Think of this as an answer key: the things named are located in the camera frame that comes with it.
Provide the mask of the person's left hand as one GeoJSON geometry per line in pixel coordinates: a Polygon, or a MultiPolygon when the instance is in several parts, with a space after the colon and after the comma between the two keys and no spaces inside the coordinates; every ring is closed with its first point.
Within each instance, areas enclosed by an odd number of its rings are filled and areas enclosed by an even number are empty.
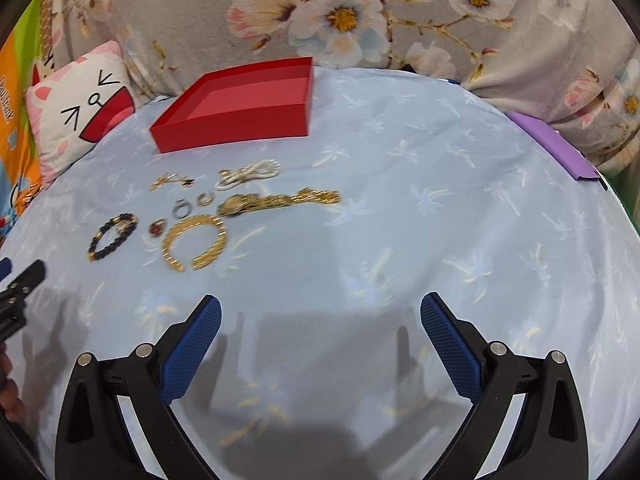
{"type": "Polygon", "coordinates": [[[9,378],[12,372],[12,362],[6,354],[6,344],[2,342],[0,346],[1,371],[6,376],[6,382],[1,387],[0,403],[1,408],[6,414],[6,419],[14,424],[21,425],[26,418],[26,408],[24,402],[18,396],[17,384],[13,379],[9,378]]]}

